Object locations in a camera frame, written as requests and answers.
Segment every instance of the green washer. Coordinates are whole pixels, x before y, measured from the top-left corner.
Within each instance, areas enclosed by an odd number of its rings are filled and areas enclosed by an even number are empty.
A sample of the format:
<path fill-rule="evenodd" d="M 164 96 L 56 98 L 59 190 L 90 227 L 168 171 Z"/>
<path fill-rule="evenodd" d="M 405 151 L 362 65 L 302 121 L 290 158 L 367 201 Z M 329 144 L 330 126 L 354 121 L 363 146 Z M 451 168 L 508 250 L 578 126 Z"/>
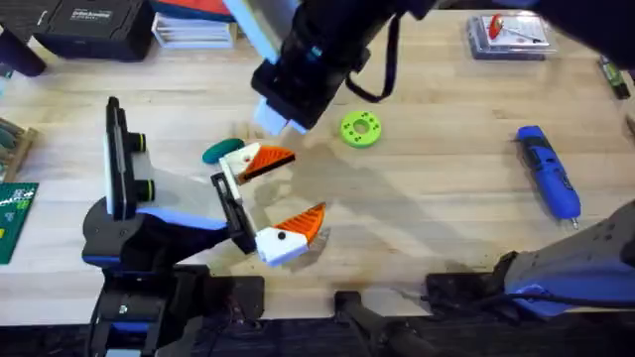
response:
<path fill-rule="evenodd" d="M 339 125 L 339 135 L 353 148 L 367 148 L 381 136 L 381 122 L 375 114 L 358 110 L 346 114 Z"/>

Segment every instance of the blue tool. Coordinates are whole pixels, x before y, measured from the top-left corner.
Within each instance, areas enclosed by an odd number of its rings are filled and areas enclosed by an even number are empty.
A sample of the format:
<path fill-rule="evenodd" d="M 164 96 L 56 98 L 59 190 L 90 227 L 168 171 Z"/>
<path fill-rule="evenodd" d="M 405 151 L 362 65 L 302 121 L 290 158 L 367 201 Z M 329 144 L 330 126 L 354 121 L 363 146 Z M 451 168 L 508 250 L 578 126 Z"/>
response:
<path fill-rule="evenodd" d="M 570 219 L 577 229 L 579 197 L 543 131 L 538 126 L 522 127 L 518 129 L 516 139 L 523 148 L 525 162 L 552 214 L 559 219 Z"/>

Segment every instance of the green disc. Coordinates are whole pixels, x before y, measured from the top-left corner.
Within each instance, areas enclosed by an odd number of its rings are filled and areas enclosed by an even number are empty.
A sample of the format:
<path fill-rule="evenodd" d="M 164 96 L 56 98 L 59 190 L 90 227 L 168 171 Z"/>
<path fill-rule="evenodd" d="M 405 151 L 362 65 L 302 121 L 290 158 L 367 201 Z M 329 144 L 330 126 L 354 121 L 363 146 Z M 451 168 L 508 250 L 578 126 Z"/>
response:
<path fill-rule="evenodd" d="M 245 146 L 245 142 L 240 139 L 225 139 L 220 143 L 212 145 L 202 154 L 202 161 L 206 164 L 218 164 L 218 160 L 225 155 L 242 149 Z"/>
<path fill-rule="evenodd" d="M 339 125 L 339 135 L 353 148 L 369 147 L 381 136 L 381 122 L 375 114 L 358 110 L 346 114 Z"/>

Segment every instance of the teal object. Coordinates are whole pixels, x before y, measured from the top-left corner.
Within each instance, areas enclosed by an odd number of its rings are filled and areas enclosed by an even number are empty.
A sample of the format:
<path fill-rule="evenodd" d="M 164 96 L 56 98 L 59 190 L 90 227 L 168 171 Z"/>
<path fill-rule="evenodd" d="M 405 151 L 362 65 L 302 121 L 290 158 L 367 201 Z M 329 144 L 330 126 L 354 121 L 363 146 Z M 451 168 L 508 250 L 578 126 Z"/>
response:
<path fill-rule="evenodd" d="M 202 155 L 202 161 L 206 164 L 218 164 L 218 160 L 220 160 L 220 158 L 232 151 L 236 151 L 244 147 L 245 142 L 240 139 L 225 139 L 207 149 Z"/>

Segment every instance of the plastic package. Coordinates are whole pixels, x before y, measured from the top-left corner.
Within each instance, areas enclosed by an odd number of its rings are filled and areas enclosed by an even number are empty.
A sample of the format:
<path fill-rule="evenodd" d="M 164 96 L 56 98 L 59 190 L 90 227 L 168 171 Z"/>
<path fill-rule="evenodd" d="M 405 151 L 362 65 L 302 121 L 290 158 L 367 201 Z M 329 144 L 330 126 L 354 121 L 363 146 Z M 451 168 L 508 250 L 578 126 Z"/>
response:
<path fill-rule="evenodd" d="M 467 39 L 475 60 L 544 60 L 558 51 L 553 33 L 529 12 L 502 14 L 502 27 L 494 39 L 489 26 L 495 14 L 467 20 Z"/>

